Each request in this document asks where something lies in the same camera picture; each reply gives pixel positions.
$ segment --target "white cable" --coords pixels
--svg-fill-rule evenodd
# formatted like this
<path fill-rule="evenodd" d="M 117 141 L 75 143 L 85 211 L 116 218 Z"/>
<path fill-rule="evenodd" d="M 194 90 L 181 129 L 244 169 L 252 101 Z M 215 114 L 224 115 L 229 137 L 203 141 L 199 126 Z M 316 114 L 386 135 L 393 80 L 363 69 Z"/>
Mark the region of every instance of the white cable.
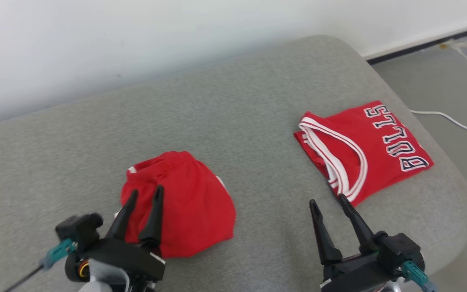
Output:
<path fill-rule="evenodd" d="M 467 126 L 461 124 L 460 122 L 457 122 L 456 120 L 454 120 L 451 116 L 445 114 L 445 113 L 441 113 L 441 112 L 424 112 L 424 111 L 413 111 L 410 109 L 411 112 L 415 113 L 415 114 L 420 114 L 420 115 L 441 115 L 445 118 L 447 118 L 448 120 L 454 122 L 457 126 L 461 127 L 461 128 L 464 128 L 467 130 Z"/>

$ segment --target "red shorts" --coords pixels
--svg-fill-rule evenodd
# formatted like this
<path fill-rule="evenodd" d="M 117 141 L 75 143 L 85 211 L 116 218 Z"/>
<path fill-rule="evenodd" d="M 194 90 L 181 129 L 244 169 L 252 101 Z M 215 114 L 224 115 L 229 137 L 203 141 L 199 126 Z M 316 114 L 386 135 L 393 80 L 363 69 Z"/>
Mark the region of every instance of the red shorts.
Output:
<path fill-rule="evenodd" d="M 356 206 L 371 194 L 433 166 L 412 133 L 380 101 L 328 118 L 310 112 L 295 138 L 334 192 Z"/>
<path fill-rule="evenodd" d="M 165 152 L 132 166 L 120 201 L 138 190 L 126 241 L 137 243 L 152 208 L 152 196 L 163 185 L 161 253 L 164 258 L 191 257 L 234 236 L 236 212 L 222 182 L 189 152 Z"/>

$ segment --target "white wall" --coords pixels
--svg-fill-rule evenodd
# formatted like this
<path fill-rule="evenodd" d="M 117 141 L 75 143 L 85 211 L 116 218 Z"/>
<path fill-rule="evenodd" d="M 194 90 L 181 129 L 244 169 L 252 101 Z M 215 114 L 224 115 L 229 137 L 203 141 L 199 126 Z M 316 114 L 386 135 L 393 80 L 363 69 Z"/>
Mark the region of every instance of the white wall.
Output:
<path fill-rule="evenodd" d="M 0 120 L 329 34 L 364 57 L 467 30 L 467 0 L 0 0 Z"/>

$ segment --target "gray floor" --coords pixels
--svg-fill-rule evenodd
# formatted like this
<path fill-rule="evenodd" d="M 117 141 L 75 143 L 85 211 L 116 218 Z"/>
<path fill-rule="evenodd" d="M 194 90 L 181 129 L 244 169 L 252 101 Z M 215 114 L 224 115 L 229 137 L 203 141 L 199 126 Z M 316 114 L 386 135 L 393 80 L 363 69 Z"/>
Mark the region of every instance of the gray floor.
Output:
<path fill-rule="evenodd" d="M 410 109 L 440 111 L 467 125 L 467 38 L 373 67 Z M 441 116 L 417 118 L 467 179 L 467 131 Z M 441 292 L 467 291 L 467 248 L 431 278 Z"/>

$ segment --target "gray table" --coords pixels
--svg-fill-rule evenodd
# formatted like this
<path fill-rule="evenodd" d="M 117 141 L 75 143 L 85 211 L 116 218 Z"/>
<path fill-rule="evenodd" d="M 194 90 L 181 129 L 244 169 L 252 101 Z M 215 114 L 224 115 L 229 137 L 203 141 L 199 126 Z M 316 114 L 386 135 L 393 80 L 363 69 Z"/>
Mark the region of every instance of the gray table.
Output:
<path fill-rule="evenodd" d="M 106 230 L 129 166 L 187 150 L 226 184 L 235 237 L 168 260 L 161 291 L 317 291 L 322 268 L 308 201 L 317 200 L 344 255 L 358 243 L 293 132 L 305 111 L 328 116 L 376 99 L 435 166 L 358 211 L 374 231 L 406 233 L 421 245 L 428 273 L 439 270 L 467 242 L 467 183 L 354 50 L 318 36 L 0 122 L 0 290 L 57 243 L 54 226 L 68 216 L 97 211 Z M 21 291 L 78 287 L 58 264 Z"/>

